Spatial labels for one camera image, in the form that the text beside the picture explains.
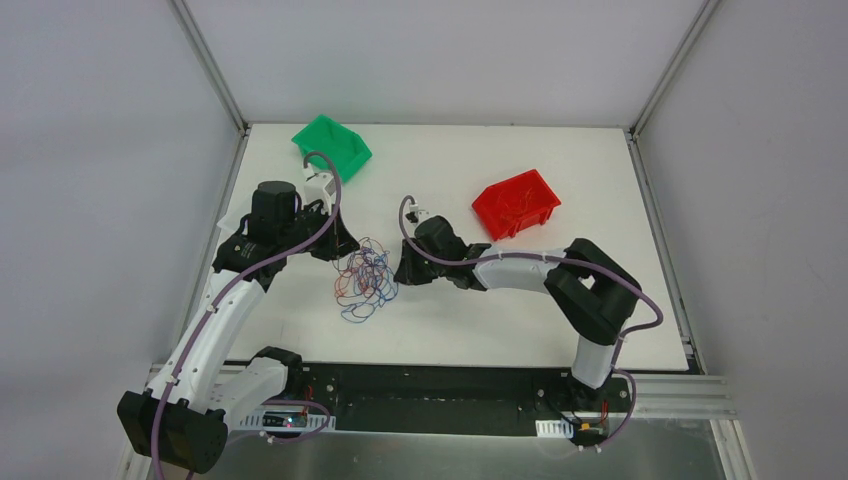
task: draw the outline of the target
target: white table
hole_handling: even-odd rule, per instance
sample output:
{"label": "white table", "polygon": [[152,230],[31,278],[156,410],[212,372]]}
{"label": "white table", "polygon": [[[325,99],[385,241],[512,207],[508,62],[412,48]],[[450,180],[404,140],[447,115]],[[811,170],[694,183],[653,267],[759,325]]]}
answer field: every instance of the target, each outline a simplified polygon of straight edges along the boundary
{"label": "white table", "polygon": [[[254,125],[230,207],[256,185],[300,186],[301,156],[291,143],[303,125]],[[536,168],[562,201],[544,226],[498,242],[532,250],[597,243],[654,298],[667,321],[631,335],[624,368],[687,368],[665,279],[621,130],[537,127],[352,125],[374,156],[344,185],[341,212],[351,234],[370,236],[400,259],[397,209],[405,194],[445,216],[466,243],[490,242],[471,203],[488,185]],[[246,321],[230,359],[271,345],[307,361],[471,366],[569,366],[577,346],[553,300],[538,293],[463,291],[448,280],[401,286],[398,297],[363,324],[340,316],[336,271],[309,255],[289,259]],[[653,320],[639,304],[628,325]]]}

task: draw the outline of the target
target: red plastic container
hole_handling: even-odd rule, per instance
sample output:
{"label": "red plastic container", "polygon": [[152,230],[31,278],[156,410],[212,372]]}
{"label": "red plastic container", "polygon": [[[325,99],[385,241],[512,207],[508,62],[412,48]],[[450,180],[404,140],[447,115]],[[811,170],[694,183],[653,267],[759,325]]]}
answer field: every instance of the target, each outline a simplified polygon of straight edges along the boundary
{"label": "red plastic container", "polygon": [[490,185],[471,204],[493,241],[544,225],[559,198],[535,169]]}

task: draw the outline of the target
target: green bin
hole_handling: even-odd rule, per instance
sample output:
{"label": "green bin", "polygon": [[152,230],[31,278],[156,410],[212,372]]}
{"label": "green bin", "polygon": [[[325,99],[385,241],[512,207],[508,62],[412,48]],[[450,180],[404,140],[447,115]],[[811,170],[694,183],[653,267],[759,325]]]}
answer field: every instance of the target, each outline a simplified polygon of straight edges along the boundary
{"label": "green bin", "polygon": [[[292,142],[300,147],[303,156],[313,150],[327,154],[336,164],[343,182],[347,182],[371,158],[371,150],[362,137],[326,115],[318,115],[292,137]],[[313,156],[309,162],[320,169],[327,169],[327,162],[321,157]]]}

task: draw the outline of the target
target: pile of string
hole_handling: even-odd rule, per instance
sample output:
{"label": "pile of string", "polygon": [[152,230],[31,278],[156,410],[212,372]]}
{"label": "pile of string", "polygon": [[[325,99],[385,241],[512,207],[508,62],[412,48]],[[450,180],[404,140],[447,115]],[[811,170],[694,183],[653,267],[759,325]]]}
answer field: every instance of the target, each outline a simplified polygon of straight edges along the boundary
{"label": "pile of string", "polygon": [[336,302],[343,307],[342,318],[362,323],[397,296],[398,284],[389,267],[389,252],[380,242],[365,237],[360,249],[342,261],[334,261],[339,272],[335,282]]}

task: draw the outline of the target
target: gray wall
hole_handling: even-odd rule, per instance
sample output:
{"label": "gray wall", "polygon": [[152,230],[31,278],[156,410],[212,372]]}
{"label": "gray wall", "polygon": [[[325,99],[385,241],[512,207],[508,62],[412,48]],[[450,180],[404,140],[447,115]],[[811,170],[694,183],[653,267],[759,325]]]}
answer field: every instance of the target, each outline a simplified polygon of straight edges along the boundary
{"label": "gray wall", "polygon": [[630,125],[702,0],[192,0],[245,117]]}
{"label": "gray wall", "polygon": [[848,2],[733,0],[641,141],[764,479],[845,478]]}
{"label": "gray wall", "polygon": [[0,477],[108,478],[237,136],[164,1],[0,2]]}

